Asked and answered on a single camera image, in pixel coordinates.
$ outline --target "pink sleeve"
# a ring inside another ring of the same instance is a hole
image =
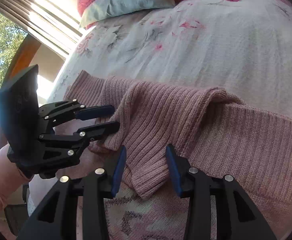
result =
[[[7,158],[9,144],[0,149],[0,211],[7,205],[7,198],[19,186],[29,182],[22,172]]]

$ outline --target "ribbed knit fabric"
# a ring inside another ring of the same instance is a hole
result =
[[[82,72],[65,95],[111,104],[120,130],[93,142],[94,153],[127,148],[123,181],[146,199],[169,178],[166,145],[206,174],[232,174],[278,238],[292,227],[292,120],[252,108],[222,88],[198,90]]]

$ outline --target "bed sheet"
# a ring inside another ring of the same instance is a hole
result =
[[[192,87],[221,86],[292,118],[292,5],[186,0],[98,22],[65,62],[50,102],[81,70]]]

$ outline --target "silver bolt head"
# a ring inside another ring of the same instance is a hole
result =
[[[98,168],[95,170],[95,173],[98,174],[98,175],[102,175],[104,174],[105,170],[103,168]]]
[[[234,177],[232,175],[226,175],[225,180],[231,182],[234,180]]]
[[[196,174],[196,173],[198,173],[198,169],[195,168],[195,167],[190,167],[188,171],[189,171],[190,173],[192,173],[192,174]]]
[[[61,176],[61,178],[59,179],[60,182],[65,183],[69,180],[68,176]]]

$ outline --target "green leaves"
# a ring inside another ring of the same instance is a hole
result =
[[[0,87],[20,44],[27,33],[0,14]]]

